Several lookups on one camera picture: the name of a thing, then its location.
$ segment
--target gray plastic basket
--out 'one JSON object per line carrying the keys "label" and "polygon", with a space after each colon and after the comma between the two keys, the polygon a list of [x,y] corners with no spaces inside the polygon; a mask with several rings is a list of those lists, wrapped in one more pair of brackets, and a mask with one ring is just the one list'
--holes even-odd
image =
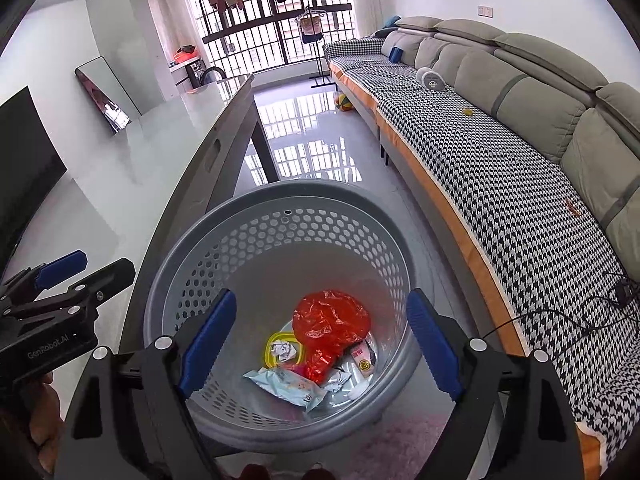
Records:
{"label": "gray plastic basket", "polygon": [[[206,310],[221,288],[236,294],[236,323],[206,385],[188,400],[198,430],[238,449],[293,452],[379,417],[421,357],[404,314],[419,285],[405,230],[370,194],[321,180],[264,186],[201,218],[162,264],[144,324],[148,345]],[[262,366],[267,339],[290,327],[300,299],[325,288],[354,295],[369,311],[378,362],[359,399],[334,398],[305,414],[242,375]]]}

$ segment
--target human hand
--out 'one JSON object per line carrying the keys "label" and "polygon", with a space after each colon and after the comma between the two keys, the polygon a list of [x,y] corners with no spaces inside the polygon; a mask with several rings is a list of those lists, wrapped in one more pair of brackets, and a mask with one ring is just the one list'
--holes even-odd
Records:
{"label": "human hand", "polygon": [[[40,465],[53,473],[58,456],[58,444],[63,423],[60,419],[60,400],[58,394],[50,386],[53,375],[47,374],[38,381],[27,386],[29,405],[33,406],[29,421],[28,433],[38,453]],[[3,438],[12,438],[17,432],[26,430],[16,414],[6,409],[0,410],[0,428]]]}
{"label": "human hand", "polygon": [[36,389],[36,403],[31,412],[29,431],[38,448],[38,460],[46,471],[53,473],[58,457],[58,445],[63,422],[60,419],[60,398],[50,384],[53,374],[42,378]]}

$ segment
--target black cable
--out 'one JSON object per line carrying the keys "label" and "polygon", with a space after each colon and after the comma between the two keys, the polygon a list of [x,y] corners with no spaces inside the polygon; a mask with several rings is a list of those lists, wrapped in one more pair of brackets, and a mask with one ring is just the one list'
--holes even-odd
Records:
{"label": "black cable", "polygon": [[[591,323],[587,323],[587,325],[585,326],[584,324],[576,321],[572,316],[569,316],[568,314],[562,312],[561,310],[556,310],[552,308],[539,308],[539,309],[531,310],[530,312],[525,312],[524,314],[520,314],[519,316],[511,318],[510,320],[502,323],[501,325],[497,326],[496,328],[494,328],[493,330],[485,334],[482,337],[482,339],[486,339],[492,333],[500,330],[503,326],[506,326],[509,323],[513,323],[527,316],[534,316],[535,314],[545,314],[545,313],[557,314],[558,316],[564,317],[568,322],[578,327],[578,329],[580,329],[581,331],[580,336],[575,341],[573,341],[570,345],[568,345],[566,348],[562,349],[562,351],[558,352],[557,357],[562,356],[565,352],[569,351],[573,346],[575,346],[577,343],[579,343],[582,339],[584,339],[588,335],[591,335],[594,332],[599,332],[601,330],[606,330],[607,328],[612,328],[613,326],[616,326],[617,324],[622,323],[623,321],[626,321],[626,320],[631,320],[632,322],[635,323],[636,337],[638,337],[638,334],[640,332],[640,319],[638,319],[638,316],[637,316],[638,306],[637,305],[633,306],[633,303],[640,298],[640,284],[636,283],[634,280],[629,279],[624,274],[619,274],[615,272],[604,272],[604,275],[618,276],[625,279],[625,282],[623,282],[623,285],[629,286],[632,291],[626,304],[624,305],[619,304],[617,301],[614,301],[611,298],[608,298],[605,296],[591,296],[590,298],[587,298],[587,300],[584,301],[584,303],[582,304],[582,307],[584,307],[586,303],[589,301],[593,301],[593,300],[605,301],[610,307],[612,307],[612,311],[616,310],[622,315],[621,319],[610,322],[610,323],[606,323],[600,326],[595,326],[594,324],[591,324]],[[627,309],[628,307],[631,307],[632,311],[627,314],[625,313],[625,309]],[[607,317],[607,320],[611,318],[612,311],[610,311],[609,316]]]}

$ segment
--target gray sofa cushion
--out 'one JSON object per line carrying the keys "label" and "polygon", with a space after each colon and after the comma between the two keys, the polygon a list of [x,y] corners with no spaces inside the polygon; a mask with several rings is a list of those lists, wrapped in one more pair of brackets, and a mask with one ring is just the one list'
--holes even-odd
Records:
{"label": "gray sofa cushion", "polygon": [[640,93],[626,83],[611,83],[596,92],[612,115],[640,139]]}
{"label": "gray sofa cushion", "polygon": [[611,220],[605,233],[626,272],[640,281],[640,190]]}
{"label": "gray sofa cushion", "polygon": [[578,101],[580,101],[587,108],[592,108],[595,106],[593,93],[585,92],[577,86],[572,85],[567,80],[562,79],[559,75],[554,74],[553,72],[551,72],[551,70],[548,70],[543,66],[535,64],[528,59],[524,59],[523,57],[516,56],[515,54],[507,52],[506,50],[503,50],[501,48],[498,48],[494,51],[494,56],[498,59],[506,61],[517,69],[522,70],[525,74],[529,74],[539,81],[542,81],[543,83],[546,83],[553,88],[557,88],[559,91],[564,92],[565,94],[568,94],[575,99],[578,99]]}
{"label": "gray sofa cushion", "polygon": [[413,28],[415,30],[430,32],[435,30],[435,25],[441,21],[440,18],[432,18],[431,16],[408,16],[397,20],[396,25],[402,28]]}
{"label": "gray sofa cushion", "polygon": [[385,38],[385,43],[383,43],[382,47],[380,48],[380,54],[389,57],[389,54],[391,54],[391,49],[396,46],[396,43],[402,37],[404,37],[404,34],[402,32],[398,32],[397,30],[394,30],[392,33],[390,33]]}
{"label": "gray sofa cushion", "polygon": [[449,43],[436,40],[435,38],[425,38],[418,47],[418,54],[415,56],[415,68],[433,68],[434,63],[440,57],[440,53]]}
{"label": "gray sofa cushion", "polygon": [[587,60],[542,38],[510,32],[494,41],[507,52],[529,59],[585,91],[595,92],[609,83]]}
{"label": "gray sofa cushion", "polygon": [[435,28],[444,34],[460,36],[485,44],[493,44],[497,36],[504,34],[504,31],[499,28],[475,20],[445,20],[436,24]]}
{"label": "gray sofa cushion", "polygon": [[391,34],[394,30],[398,30],[397,27],[387,27],[387,28],[380,28],[380,30],[377,30],[376,32],[374,32],[371,37],[372,38],[386,38],[389,34]]}
{"label": "gray sofa cushion", "polygon": [[640,160],[590,108],[578,122],[561,167],[629,276],[640,280]]}
{"label": "gray sofa cushion", "polygon": [[432,68],[434,72],[442,76],[448,85],[455,86],[460,63],[462,63],[464,57],[472,51],[473,49],[470,46],[448,44],[442,49],[438,60]]}
{"label": "gray sofa cushion", "polygon": [[483,112],[495,117],[494,105],[527,75],[496,57],[479,51],[466,54],[456,76],[456,92]]}
{"label": "gray sofa cushion", "polygon": [[585,110],[580,101],[526,77],[506,93],[495,117],[546,158],[558,163]]}
{"label": "gray sofa cushion", "polygon": [[403,50],[401,61],[404,64],[413,66],[415,63],[415,56],[418,54],[418,47],[423,39],[424,38],[421,36],[403,34],[399,30],[396,30],[386,37],[380,53],[389,57],[391,49],[396,46]]}
{"label": "gray sofa cushion", "polygon": [[484,43],[479,43],[477,41],[468,40],[467,38],[460,38],[459,36],[452,36],[451,34],[444,34],[443,32],[436,32],[434,38],[437,40],[447,41],[448,43],[455,43],[458,45],[464,46],[472,46],[479,50],[485,50],[490,54],[494,53],[494,50],[497,48],[495,45],[487,45]]}
{"label": "gray sofa cushion", "polygon": [[420,36],[421,38],[433,38],[436,33],[435,32],[424,32],[423,30],[415,30],[413,28],[402,28],[398,29],[398,32],[402,32],[403,34],[411,34],[412,36]]}
{"label": "gray sofa cushion", "polygon": [[640,158],[640,139],[632,134],[624,124],[615,118],[609,112],[608,108],[605,108],[601,104],[597,104],[596,110],[602,118],[607,121],[607,124],[618,134],[618,137],[620,137],[620,140],[625,143],[625,146],[628,147],[637,158]]}

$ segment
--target table leg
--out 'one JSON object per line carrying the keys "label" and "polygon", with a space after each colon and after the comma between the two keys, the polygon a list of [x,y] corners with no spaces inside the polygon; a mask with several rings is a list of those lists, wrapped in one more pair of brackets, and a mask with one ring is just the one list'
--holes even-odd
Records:
{"label": "table leg", "polygon": [[251,140],[254,142],[255,152],[258,154],[267,182],[279,182],[280,176],[273,161],[273,154],[271,153],[267,136],[264,133],[260,115],[258,115],[258,120],[255,123]]}

